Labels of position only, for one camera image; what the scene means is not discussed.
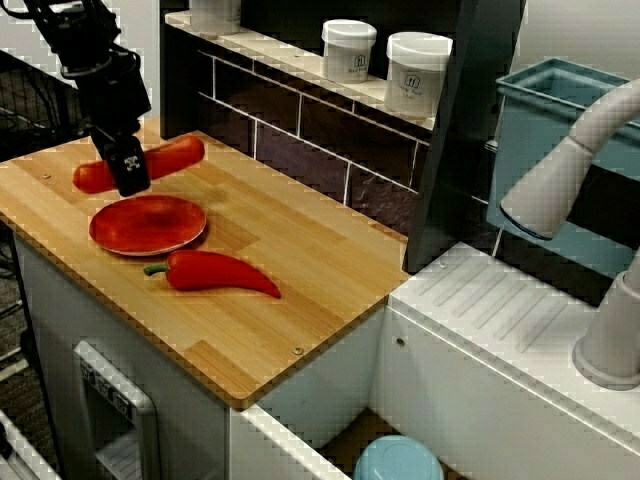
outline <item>blue container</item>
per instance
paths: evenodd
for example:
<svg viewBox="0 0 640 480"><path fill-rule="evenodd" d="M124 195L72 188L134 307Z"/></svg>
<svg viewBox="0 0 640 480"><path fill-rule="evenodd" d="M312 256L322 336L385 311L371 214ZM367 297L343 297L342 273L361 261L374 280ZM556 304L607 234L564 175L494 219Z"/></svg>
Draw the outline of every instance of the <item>blue container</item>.
<svg viewBox="0 0 640 480"><path fill-rule="evenodd" d="M567 136L593 102L627 82L559 58L497 81L505 105L487 212L489 223L608 277L627 269L634 252L625 245L570 222L565 222L553 240L538 240L513 226L499 208L511 187ZM621 128L593 163L640 181L640 124L634 121Z"/></svg>
<svg viewBox="0 0 640 480"><path fill-rule="evenodd" d="M411 438L388 435L362 452L353 480L443 480L440 462L431 451Z"/></svg>

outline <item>blue bowl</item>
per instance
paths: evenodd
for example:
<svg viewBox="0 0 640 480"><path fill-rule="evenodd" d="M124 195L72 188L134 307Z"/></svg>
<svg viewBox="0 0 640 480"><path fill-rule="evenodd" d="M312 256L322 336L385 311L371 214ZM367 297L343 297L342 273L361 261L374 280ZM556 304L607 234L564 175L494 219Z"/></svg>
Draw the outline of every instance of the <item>blue bowl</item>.
<svg viewBox="0 0 640 480"><path fill-rule="evenodd" d="M444 474L438 459L420 442L388 435L362 452L353 480L444 480Z"/></svg>

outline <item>white jar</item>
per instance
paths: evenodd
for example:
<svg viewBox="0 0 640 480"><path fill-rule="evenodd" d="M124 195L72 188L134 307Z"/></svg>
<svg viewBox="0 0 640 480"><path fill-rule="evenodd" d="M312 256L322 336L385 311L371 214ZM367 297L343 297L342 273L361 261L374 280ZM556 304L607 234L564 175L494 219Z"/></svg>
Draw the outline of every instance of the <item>white jar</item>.
<svg viewBox="0 0 640 480"><path fill-rule="evenodd" d="M191 0L191 28L217 35L238 33L241 7L242 0Z"/></svg>
<svg viewBox="0 0 640 480"><path fill-rule="evenodd" d="M376 29L357 20L330 20L322 27L322 74L337 83L362 83L367 79Z"/></svg>
<svg viewBox="0 0 640 480"><path fill-rule="evenodd" d="M430 33L391 35L385 105L412 117L434 117L452 46L451 39Z"/></svg>

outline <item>shelf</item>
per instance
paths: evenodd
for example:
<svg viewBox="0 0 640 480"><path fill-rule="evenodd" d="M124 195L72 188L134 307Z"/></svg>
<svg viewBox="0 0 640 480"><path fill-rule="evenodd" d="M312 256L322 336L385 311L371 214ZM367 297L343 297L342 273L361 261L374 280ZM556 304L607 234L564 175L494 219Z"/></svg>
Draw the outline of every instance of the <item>shelf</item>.
<svg viewBox="0 0 640 480"><path fill-rule="evenodd" d="M170 13L165 21L172 27L200 37L227 50L239 53L254 61L300 78L330 92L360 102L368 107L412 123L427 131L432 131L435 117L416 119L395 112L384 105L386 80L369 75L363 83L343 85L322 76L322 57L294 47L261 33L241 29L233 35L218 36L215 33L198 31L191 27L191 12Z"/></svg>

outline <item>red plate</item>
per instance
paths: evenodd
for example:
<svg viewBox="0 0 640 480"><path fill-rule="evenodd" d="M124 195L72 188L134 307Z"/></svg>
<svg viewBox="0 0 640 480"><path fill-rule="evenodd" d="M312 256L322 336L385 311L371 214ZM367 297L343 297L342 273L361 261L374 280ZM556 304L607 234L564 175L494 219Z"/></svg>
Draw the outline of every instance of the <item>red plate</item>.
<svg viewBox="0 0 640 480"><path fill-rule="evenodd" d="M121 255L171 252L195 240L207 218L181 198L145 195L112 203L96 213L89 235L101 247Z"/></svg>

